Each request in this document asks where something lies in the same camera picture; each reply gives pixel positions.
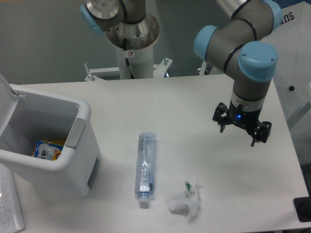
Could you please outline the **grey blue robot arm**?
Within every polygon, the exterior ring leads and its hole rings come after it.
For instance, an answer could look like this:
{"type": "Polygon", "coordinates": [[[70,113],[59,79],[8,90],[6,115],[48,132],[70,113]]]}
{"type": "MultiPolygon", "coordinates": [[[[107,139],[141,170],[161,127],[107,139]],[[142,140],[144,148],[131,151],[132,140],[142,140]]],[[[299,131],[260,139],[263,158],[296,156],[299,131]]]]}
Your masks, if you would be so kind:
{"type": "MultiPolygon", "coordinates": [[[[230,105],[219,103],[213,115],[221,129],[235,125],[253,143],[265,143],[272,124],[260,121],[270,83],[276,72],[278,53],[263,43],[282,21],[282,10],[271,0],[220,0],[231,22],[223,28],[203,27],[193,49],[204,61],[234,81],[230,105]]],[[[122,79],[153,78],[154,44],[160,28],[147,13],[143,0],[88,0],[79,9],[86,25],[105,33],[117,52],[122,79]]]]}

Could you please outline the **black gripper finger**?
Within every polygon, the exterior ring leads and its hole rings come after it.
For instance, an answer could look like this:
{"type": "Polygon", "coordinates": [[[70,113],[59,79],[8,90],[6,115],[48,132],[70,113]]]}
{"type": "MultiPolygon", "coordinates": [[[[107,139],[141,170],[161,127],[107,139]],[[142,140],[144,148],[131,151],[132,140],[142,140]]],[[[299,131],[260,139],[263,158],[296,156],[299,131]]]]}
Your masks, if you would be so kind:
{"type": "Polygon", "coordinates": [[[269,121],[260,122],[257,120],[255,123],[251,123],[246,126],[246,132],[252,137],[251,147],[254,147],[255,143],[266,143],[271,132],[272,123],[269,121]]]}
{"type": "Polygon", "coordinates": [[[230,117],[228,116],[229,109],[227,106],[220,102],[215,109],[212,120],[217,122],[220,126],[220,132],[222,133],[225,130],[226,125],[230,125],[230,117]]]}

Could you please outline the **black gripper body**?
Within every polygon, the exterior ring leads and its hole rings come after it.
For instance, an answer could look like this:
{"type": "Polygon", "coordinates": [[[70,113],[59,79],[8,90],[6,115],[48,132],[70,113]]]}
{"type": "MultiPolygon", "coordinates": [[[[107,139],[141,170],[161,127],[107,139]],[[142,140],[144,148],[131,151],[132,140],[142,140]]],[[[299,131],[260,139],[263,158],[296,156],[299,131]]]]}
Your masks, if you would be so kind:
{"type": "Polygon", "coordinates": [[[258,126],[260,112],[260,108],[251,112],[240,111],[232,102],[230,102],[229,117],[231,118],[232,123],[239,128],[245,130],[255,129],[258,126]]]}

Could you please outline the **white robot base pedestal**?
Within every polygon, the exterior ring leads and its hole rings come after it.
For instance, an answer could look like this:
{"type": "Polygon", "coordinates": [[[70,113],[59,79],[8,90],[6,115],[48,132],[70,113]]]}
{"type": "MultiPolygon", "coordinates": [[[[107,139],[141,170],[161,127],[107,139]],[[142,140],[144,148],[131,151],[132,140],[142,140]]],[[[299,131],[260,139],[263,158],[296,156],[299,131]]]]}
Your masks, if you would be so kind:
{"type": "Polygon", "coordinates": [[[159,34],[159,23],[149,13],[137,24],[121,22],[106,31],[116,51],[122,80],[153,77],[154,45],[159,34]]]}

